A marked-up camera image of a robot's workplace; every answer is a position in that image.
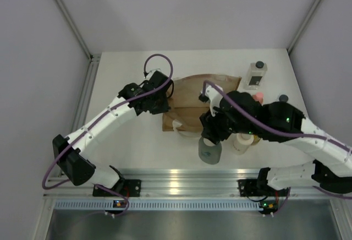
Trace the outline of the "round white jar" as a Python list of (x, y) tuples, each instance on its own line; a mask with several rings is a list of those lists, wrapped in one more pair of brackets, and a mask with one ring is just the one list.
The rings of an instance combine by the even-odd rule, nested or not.
[(244, 154), (253, 142), (254, 136), (252, 134), (236, 133), (233, 141), (234, 153), (237, 155)]

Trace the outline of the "brown canvas tote bag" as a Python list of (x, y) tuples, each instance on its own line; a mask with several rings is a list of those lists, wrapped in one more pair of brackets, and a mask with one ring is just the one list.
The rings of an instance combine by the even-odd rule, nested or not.
[(203, 83), (209, 80), (224, 92), (236, 90), (241, 77), (221, 74), (198, 74), (174, 81), (174, 91), (168, 99), (170, 111), (162, 115), (162, 130), (176, 132), (184, 137), (199, 137), (202, 124), (199, 117), (209, 110), (209, 104), (199, 100)]

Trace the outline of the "yellow bottle red cap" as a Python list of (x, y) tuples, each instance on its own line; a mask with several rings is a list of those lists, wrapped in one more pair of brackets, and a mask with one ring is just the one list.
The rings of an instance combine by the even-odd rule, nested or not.
[(253, 135), (253, 137), (254, 137), (254, 141), (252, 142), (252, 145), (256, 145), (261, 140), (261, 138), (258, 137), (257, 135)]

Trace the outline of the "orange bottle pink cap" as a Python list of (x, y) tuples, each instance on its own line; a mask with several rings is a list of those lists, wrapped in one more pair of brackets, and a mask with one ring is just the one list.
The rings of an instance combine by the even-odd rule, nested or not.
[(252, 97), (255, 101), (259, 102), (260, 104), (263, 104), (263, 93), (262, 92), (257, 92)]

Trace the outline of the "clear bottle black cap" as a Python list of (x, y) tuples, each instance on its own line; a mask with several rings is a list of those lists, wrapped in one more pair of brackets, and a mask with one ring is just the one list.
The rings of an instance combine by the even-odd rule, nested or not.
[(244, 89), (257, 90), (267, 72), (267, 64), (263, 61), (251, 63), (245, 76)]

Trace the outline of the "white bottle dark cap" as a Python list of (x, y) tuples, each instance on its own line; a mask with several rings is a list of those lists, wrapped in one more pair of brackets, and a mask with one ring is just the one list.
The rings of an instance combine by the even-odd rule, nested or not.
[(281, 94), (281, 95), (279, 95), (279, 97), (278, 97), (278, 101), (279, 101), (279, 102), (285, 102), (285, 103), (287, 103), (288, 100), (289, 100), (289, 97), (288, 97), (286, 94)]

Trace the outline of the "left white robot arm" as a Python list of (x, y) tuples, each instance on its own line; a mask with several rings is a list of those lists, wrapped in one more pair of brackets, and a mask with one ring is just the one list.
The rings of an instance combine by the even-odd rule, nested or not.
[(93, 162), (99, 144), (122, 124), (143, 112), (160, 114), (169, 111), (167, 91), (172, 79), (154, 71), (141, 84), (130, 83), (100, 114), (66, 137), (57, 135), (52, 140), (57, 165), (75, 186), (87, 182), (105, 186), (117, 196), (123, 192), (124, 182), (113, 166), (101, 167)]

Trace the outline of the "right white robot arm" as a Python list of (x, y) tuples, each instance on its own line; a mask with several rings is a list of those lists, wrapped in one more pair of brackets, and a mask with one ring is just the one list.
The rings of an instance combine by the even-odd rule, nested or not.
[(225, 93), (208, 80), (199, 99), (210, 105), (200, 116), (199, 157), (205, 163), (219, 162), (221, 143), (232, 134), (255, 135), (313, 158), (296, 166), (261, 168), (251, 182), (256, 194), (269, 196), (292, 187), (315, 187), (339, 198), (351, 193), (351, 147), (320, 129), (291, 104), (276, 101), (262, 105), (247, 92)]

